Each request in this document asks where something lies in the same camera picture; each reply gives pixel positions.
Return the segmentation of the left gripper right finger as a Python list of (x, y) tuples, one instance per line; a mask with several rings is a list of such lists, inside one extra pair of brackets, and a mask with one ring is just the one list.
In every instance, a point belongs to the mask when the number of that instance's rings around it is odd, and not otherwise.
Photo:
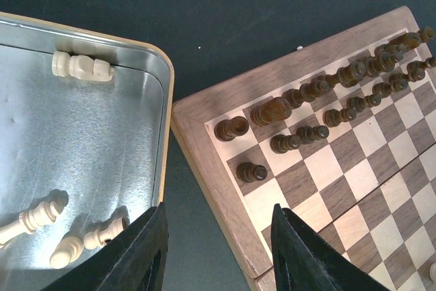
[(280, 204), (273, 209), (270, 235), (277, 290), (387, 289)]

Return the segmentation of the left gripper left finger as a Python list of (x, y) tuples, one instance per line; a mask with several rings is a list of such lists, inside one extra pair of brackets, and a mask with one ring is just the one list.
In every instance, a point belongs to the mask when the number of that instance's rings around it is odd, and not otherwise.
[(45, 290), (161, 290), (168, 252), (166, 206), (152, 206), (94, 256)]

